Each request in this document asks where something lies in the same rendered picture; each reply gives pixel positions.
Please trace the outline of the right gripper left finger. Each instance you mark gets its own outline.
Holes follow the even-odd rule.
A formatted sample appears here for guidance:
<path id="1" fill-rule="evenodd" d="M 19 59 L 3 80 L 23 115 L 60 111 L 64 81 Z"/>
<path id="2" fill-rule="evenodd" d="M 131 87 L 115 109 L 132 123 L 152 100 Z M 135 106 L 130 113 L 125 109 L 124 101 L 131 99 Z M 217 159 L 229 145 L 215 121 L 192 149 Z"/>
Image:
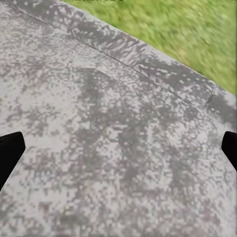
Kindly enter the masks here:
<path id="1" fill-rule="evenodd" d="M 0 137 L 0 190 L 25 151 L 22 132 Z"/>

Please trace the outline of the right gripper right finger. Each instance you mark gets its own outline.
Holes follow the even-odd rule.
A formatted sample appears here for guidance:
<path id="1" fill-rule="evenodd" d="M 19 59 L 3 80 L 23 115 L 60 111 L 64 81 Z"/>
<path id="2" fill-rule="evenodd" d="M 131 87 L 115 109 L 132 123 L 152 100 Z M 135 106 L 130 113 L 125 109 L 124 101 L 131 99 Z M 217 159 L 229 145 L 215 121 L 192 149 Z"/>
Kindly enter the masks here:
<path id="1" fill-rule="evenodd" d="M 226 131 L 221 148 L 237 171 L 237 133 Z"/>

